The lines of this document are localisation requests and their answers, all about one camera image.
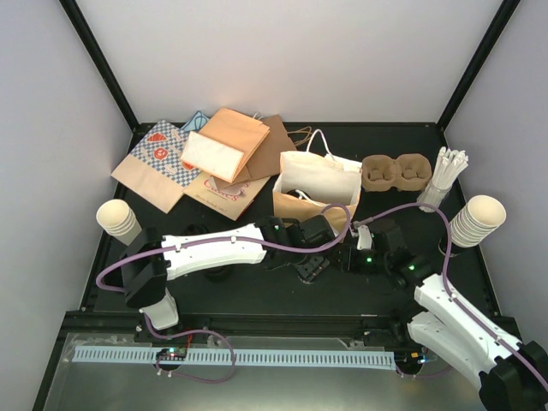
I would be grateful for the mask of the orange kraft paper bag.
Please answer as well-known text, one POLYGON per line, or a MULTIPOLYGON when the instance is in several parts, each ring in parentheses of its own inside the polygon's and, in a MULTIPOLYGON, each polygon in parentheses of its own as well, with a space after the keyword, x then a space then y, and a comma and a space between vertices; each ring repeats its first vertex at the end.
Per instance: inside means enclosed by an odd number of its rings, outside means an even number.
POLYGON ((319 215, 330 204, 342 204, 344 210, 334 207, 325 211, 331 226, 340 232, 347 222, 346 214, 354 214, 359 204, 362 166, 332 154, 328 146, 324 156, 316 154, 311 145, 308 142, 303 152, 280 154, 280 174, 272 189, 274 215, 302 222, 319 215), (285 194, 292 189, 304 191, 313 203, 285 194))

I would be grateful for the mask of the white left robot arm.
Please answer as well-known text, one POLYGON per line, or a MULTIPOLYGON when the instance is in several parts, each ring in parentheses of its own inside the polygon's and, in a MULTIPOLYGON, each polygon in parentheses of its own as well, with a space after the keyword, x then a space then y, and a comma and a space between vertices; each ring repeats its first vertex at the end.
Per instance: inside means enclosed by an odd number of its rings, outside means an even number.
POLYGON ((220 271, 232 265, 262 265, 267 269, 296 264, 337 238, 323 215, 306 221, 263 217, 238 229, 217 233, 191 232, 161 235, 143 229, 121 254, 132 257, 124 264, 121 279, 125 304, 141 310, 153 330, 166 342, 177 340, 184 322, 167 282, 196 271, 220 271))

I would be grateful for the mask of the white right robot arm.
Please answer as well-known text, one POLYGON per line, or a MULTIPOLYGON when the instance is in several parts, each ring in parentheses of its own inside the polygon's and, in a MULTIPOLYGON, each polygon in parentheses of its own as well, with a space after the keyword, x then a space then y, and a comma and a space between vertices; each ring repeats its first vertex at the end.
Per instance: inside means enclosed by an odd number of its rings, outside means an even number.
POLYGON ((543 410, 547 406, 547 353, 524 343, 487 318, 430 261, 412 253, 390 219, 352 223, 356 243, 343 255, 354 272, 386 275, 392 286, 413 296, 410 307, 391 320, 391 339, 412 341, 439 355, 479 392, 488 410, 543 410))

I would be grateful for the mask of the dark brown paper bag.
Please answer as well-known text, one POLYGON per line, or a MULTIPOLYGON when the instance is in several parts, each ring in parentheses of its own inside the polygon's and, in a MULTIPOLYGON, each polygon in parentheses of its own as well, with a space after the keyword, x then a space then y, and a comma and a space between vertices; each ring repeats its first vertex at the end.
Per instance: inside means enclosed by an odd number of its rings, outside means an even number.
POLYGON ((279 115, 268 116, 261 121, 270 130, 246 164, 251 181, 278 175, 280 173, 280 154, 295 151, 297 146, 308 142, 312 134, 311 126, 295 130, 292 132, 293 134, 304 134, 305 137, 294 143, 279 115))

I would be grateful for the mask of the cream cakes printed paper bag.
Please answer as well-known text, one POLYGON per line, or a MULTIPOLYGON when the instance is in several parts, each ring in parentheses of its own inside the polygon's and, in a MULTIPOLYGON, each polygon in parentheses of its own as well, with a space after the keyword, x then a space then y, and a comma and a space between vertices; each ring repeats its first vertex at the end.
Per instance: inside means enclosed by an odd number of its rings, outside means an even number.
POLYGON ((269 180, 269 177, 265 177, 221 190, 214 184, 212 176, 201 172, 184 189, 184 194, 230 220, 236 221, 269 180))

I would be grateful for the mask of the right stack of paper cups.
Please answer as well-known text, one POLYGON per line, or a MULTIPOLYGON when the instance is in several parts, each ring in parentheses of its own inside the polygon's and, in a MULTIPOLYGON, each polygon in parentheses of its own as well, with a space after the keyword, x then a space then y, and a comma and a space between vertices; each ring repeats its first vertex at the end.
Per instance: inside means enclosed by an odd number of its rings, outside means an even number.
POLYGON ((462 248, 475 247, 500 227, 506 217, 506 209, 499 200, 476 195, 450 221, 452 242, 462 248))

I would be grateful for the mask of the cup of white straws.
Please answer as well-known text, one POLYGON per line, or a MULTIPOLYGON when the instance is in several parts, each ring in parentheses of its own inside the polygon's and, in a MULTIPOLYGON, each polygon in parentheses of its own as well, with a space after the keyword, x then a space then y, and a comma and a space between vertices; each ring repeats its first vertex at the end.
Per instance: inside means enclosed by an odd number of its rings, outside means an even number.
POLYGON ((468 155, 465 151, 440 148, 432 178, 419 195, 417 201, 421 203, 419 209, 426 213, 433 213, 433 207, 439 208, 451 190, 457 177, 468 167, 468 155))

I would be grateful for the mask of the folded orange paper bag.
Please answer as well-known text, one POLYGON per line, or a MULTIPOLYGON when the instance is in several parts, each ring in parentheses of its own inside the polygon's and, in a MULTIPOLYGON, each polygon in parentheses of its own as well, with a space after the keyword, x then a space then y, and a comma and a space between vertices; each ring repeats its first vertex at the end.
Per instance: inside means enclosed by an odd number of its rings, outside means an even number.
POLYGON ((262 121, 221 108, 200 131, 188 134, 181 161, 233 183, 269 132, 262 121))

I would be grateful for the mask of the light blue paper bag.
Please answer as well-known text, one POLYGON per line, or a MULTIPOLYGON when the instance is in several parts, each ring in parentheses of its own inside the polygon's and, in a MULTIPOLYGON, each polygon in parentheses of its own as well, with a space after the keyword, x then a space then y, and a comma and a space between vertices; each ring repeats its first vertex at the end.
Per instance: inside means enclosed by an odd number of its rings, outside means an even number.
POLYGON ((194 113, 189 121, 187 121, 180 130, 183 133, 187 132, 199 132, 208 122, 210 118, 206 116, 201 110, 194 113))

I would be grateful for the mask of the blue checkered paper bag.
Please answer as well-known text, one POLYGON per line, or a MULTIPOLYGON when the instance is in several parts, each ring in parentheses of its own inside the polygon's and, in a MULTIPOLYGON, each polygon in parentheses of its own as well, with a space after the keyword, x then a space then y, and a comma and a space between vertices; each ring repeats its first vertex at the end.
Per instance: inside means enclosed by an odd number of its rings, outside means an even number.
POLYGON ((200 171, 181 160, 188 131, 162 120, 112 171, 111 176, 160 211, 168 213, 200 171))

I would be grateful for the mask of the left stack of paper cups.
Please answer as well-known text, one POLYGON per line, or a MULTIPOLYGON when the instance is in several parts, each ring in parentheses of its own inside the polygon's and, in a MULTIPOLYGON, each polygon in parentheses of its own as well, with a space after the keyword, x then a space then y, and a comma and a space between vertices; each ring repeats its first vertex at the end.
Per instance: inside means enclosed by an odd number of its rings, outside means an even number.
POLYGON ((104 202, 97 210, 96 220, 108 235, 126 246, 142 231, 134 211, 120 199, 104 202))

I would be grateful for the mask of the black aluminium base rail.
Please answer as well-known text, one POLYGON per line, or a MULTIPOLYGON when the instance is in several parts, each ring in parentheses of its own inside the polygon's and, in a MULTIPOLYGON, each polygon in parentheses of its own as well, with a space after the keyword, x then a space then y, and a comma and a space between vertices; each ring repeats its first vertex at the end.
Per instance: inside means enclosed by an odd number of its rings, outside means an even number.
POLYGON ((302 316, 182 314, 169 334, 188 329, 216 331, 226 337, 317 337, 358 340, 366 346, 415 349, 403 322, 390 316, 302 316))

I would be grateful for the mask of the right black frame post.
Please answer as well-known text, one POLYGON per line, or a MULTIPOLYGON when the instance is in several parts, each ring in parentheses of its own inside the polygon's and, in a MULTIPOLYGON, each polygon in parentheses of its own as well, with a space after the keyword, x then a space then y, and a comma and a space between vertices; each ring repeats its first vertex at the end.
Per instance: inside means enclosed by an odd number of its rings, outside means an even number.
POLYGON ((450 125, 469 89, 490 56, 497 41, 508 25, 510 19, 518 8, 521 0, 503 0, 491 20, 472 58, 470 59, 461 79, 458 81, 454 92, 451 94, 447 105, 437 121, 437 127, 445 131, 450 125))

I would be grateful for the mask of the black frame post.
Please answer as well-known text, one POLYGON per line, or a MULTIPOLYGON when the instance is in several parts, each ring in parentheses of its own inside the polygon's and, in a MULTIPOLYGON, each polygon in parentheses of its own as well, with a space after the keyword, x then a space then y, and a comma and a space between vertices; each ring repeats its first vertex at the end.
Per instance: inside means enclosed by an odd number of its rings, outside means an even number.
POLYGON ((114 72, 112 71, 106 56, 104 55, 86 17, 75 0, 59 0, 63 10, 75 29, 81 43, 84 45, 89 57, 92 59, 104 84, 115 100, 124 120, 132 131, 140 125, 134 111, 132 110, 114 72))
POLYGON ((518 8, 521 0, 503 0, 491 20, 472 58, 470 59, 461 79, 458 81, 454 92, 451 94, 447 105, 437 121, 437 127, 445 131, 450 125, 469 89, 490 56, 497 41, 508 25, 510 19, 518 8))

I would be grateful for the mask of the left black frame post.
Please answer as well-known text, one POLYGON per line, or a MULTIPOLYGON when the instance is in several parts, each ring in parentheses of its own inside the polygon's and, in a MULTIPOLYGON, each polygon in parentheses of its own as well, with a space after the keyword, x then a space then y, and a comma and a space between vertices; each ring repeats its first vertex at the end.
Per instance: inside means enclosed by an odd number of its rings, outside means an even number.
POLYGON ((104 84, 115 100, 124 120, 132 131, 140 125, 134 111, 132 110, 114 72, 112 71, 106 56, 104 55, 86 17, 75 0, 59 0, 63 10, 75 29, 81 43, 84 45, 89 57, 92 59, 104 84))

